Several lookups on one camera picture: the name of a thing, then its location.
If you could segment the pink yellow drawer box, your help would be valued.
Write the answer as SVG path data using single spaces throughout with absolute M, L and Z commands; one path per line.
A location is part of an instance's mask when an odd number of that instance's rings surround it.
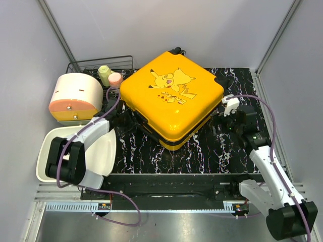
M 48 109 L 59 122 L 91 120 L 102 108 L 103 88 L 99 81 L 83 73 L 61 75 Z

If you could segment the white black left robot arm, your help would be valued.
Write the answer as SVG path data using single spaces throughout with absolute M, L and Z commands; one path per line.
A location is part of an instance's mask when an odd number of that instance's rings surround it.
M 66 138 L 55 137 L 51 141 L 45 175 L 68 184 L 91 188 L 99 200 L 109 194 L 109 187 L 103 184 L 104 175 L 86 167 L 85 152 L 99 138 L 116 127 L 130 128 L 133 115 L 124 101 L 116 101 L 106 112 L 98 112 L 78 132 Z

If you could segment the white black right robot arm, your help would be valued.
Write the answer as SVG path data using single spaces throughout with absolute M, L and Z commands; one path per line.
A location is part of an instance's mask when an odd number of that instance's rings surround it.
M 269 136 L 256 125 L 253 107 L 224 105 L 216 120 L 224 131 L 234 134 L 249 158 L 259 169 L 268 191 L 247 175 L 241 175 L 229 187 L 235 200 L 245 197 L 265 217 L 266 225 L 276 240 L 310 236 L 318 209 L 307 202 L 291 183 L 272 150 Z

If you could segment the yellow Pikachu suitcase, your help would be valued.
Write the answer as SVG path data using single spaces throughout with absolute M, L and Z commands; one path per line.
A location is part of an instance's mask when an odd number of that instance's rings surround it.
M 176 47 L 121 83 L 121 99 L 139 126 L 166 149 L 180 149 L 209 119 L 225 95 L 214 74 Z

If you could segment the white plastic tray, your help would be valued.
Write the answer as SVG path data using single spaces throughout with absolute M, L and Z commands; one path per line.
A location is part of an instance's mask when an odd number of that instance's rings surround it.
M 49 178 L 45 175 L 45 167 L 52 140 L 55 137 L 65 138 L 76 133 L 81 128 L 82 126 L 62 127 L 47 133 L 40 148 L 36 165 L 36 176 L 41 182 L 54 183 L 56 181 L 54 178 Z M 109 133 L 101 136 L 86 150 L 86 168 L 97 174 L 108 176 L 114 167 L 116 151 L 116 132 L 111 130 Z

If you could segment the pink cup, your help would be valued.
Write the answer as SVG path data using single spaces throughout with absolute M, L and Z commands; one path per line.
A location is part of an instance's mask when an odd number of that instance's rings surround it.
M 120 88 L 120 85 L 123 82 L 123 80 L 124 78 L 121 73 L 114 72 L 108 76 L 108 81 L 111 87 Z

